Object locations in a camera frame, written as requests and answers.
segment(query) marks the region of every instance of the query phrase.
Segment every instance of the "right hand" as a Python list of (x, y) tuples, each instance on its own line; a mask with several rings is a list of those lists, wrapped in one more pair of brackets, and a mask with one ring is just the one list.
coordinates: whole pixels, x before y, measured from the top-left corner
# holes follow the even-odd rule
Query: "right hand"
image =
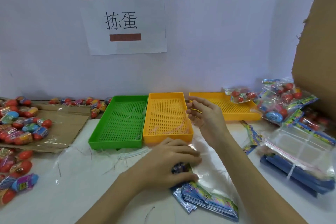
[(192, 101), (187, 104), (188, 118), (199, 127), (205, 141), (215, 149), (224, 140), (225, 133), (229, 132), (221, 108), (204, 98), (189, 96), (188, 99)]

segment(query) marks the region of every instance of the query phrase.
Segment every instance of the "chinese character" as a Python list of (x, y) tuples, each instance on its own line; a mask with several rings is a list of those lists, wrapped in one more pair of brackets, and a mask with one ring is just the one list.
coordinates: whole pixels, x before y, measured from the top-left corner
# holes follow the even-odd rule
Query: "chinese character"
[(117, 16), (119, 16), (119, 14), (115, 14), (114, 12), (110, 15), (107, 15), (107, 13), (106, 13), (106, 16), (104, 16), (104, 18), (107, 19), (107, 22), (105, 22), (105, 24), (108, 25), (107, 29), (112, 29), (112, 28), (114, 28), (114, 26), (115, 26), (114, 29), (118, 29), (118, 25), (121, 28), (121, 25), (119, 23), (120, 21), (117, 21)]
[(131, 21), (135, 20), (137, 17), (133, 17), (135, 12), (129, 12), (129, 13), (123, 13), (124, 14), (124, 18), (122, 19), (122, 21), (127, 18), (128, 20), (124, 20), (125, 22), (125, 27), (124, 28), (137, 28), (135, 26), (135, 21)]

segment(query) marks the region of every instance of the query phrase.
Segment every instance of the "green tray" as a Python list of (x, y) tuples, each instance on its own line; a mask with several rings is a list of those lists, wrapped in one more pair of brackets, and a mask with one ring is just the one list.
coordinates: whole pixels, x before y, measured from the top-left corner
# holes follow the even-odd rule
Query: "green tray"
[(148, 95), (114, 96), (93, 131), (93, 150), (141, 148)]

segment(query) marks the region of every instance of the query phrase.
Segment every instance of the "left hand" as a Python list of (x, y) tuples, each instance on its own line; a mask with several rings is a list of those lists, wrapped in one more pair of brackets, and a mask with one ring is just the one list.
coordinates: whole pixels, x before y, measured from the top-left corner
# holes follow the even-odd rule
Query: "left hand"
[(190, 172), (172, 174), (174, 165), (180, 162), (197, 165), (201, 161), (200, 152), (193, 150), (186, 142), (167, 138), (124, 174), (133, 179), (140, 190), (171, 188), (182, 182), (198, 180), (198, 176)]

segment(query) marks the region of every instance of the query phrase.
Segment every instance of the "forearm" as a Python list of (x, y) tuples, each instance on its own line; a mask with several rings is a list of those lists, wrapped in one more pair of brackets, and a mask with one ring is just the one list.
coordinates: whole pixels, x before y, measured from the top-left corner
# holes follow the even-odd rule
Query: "forearm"
[(255, 223), (306, 223), (266, 181), (229, 132), (215, 150)]
[(105, 194), (80, 218), (76, 224), (113, 224), (128, 203), (141, 191), (128, 171), (119, 175)]

